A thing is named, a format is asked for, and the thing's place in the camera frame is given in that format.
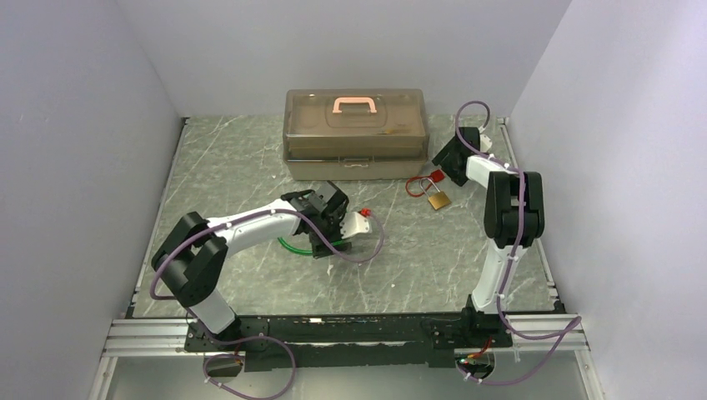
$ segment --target gray wall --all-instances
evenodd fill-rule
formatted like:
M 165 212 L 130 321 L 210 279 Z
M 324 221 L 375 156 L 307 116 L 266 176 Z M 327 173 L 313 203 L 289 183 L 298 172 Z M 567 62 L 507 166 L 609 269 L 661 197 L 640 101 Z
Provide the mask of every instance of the gray wall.
M 182 115 L 281 113 L 291 88 L 421 88 L 509 115 L 570 0 L 118 0 Z
M 113 1 L 0 6 L 0 398 L 88 395 L 178 115 Z
M 574 0 L 511 116 L 608 399 L 704 398 L 707 3 Z

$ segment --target transparent brown plastic box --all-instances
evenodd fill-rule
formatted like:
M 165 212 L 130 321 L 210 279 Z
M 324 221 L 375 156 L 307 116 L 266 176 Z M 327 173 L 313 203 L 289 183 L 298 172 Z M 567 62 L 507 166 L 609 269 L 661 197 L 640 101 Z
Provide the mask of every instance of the transparent brown plastic box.
M 290 90 L 283 159 L 296 180 L 397 179 L 428 160 L 418 89 Z

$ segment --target toolbox handle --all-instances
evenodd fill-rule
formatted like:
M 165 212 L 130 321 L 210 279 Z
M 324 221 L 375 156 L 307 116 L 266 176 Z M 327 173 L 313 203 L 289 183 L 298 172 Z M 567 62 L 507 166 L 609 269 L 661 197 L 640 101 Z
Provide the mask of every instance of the toolbox handle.
M 364 104 L 367 103 L 370 107 L 370 112 L 372 114 L 375 114 L 378 112 L 378 110 L 375 109 L 375 102 L 371 97 L 338 97 L 336 100 L 333 102 L 333 110 L 332 113 L 334 114 L 340 114 L 341 113 L 341 103 L 349 103 L 349 104 Z

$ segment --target gold padlock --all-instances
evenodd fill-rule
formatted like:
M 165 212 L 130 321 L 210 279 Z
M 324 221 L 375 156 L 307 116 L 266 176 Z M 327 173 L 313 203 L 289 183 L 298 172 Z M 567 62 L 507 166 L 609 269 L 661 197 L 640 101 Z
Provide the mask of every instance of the gold padlock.
M 429 181 L 430 183 L 432 183 L 434 190 L 436 190 L 437 192 L 430 196 L 427 193 L 427 190 L 425 190 L 424 185 L 422 184 L 422 182 L 424 181 Z M 432 208 L 434 208 L 434 211 L 437 211 L 443 207 L 447 207 L 449 204 L 452 203 L 452 201 L 449 200 L 449 197 L 447 197 L 447 194 L 439 190 L 439 187 L 437 187 L 437 185 L 435 185 L 432 179 L 430 179 L 429 177 L 423 177 L 422 179 L 420 179 L 419 184 L 420 189 L 422 189 L 424 194 L 427 194 L 427 201 L 432 204 Z

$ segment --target gray marble surface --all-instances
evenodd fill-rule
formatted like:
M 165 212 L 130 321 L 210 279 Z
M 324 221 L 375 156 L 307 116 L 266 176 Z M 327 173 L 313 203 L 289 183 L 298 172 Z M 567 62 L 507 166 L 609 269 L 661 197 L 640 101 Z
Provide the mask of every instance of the gray marble surface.
M 480 125 L 467 117 L 463 125 Z M 182 215 L 198 211 L 222 217 L 263 206 L 281 194 L 317 188 L 295 182 L 282 160 L 281 116 L 193 117 L 183 131 L 150 257 Z M 431 155 L 453 134 L 450 115 L 429 116 Z M 486 131 L 492 153 L 509 160 L 495 126 Z M 425 173 L 433 170 L 431 163 Z M 297 256 L 276 240 L 246 249 L 227 260 L 218 290 L 239 314 L 418 313 L 458 311 L 479 280 L 486 240 L 482 228 L 484 189 L 475 182 L 457 187 L 439 183 L 452 204 L 435 212 L 422 197 L 405 193 L 404 181 L 337 182 L 349 196 L 349 210 L 370 208 L 384 222 L 386 243 L 371 262 L 352 264 L 337 257 Z M 373 251 L 377 232 L 353 238 L 352 255 Z M 306 248 L 304 235 L 291 244 Z M 135 317 L 174 317 L 184 310 L 174 301 L 155 302 L 146 268 Z M 168 294 L 160 283 L 158 292 Z M 550 310 L 552 304 L 539 251 L 521 260 L 509 290 L 515 311 Z

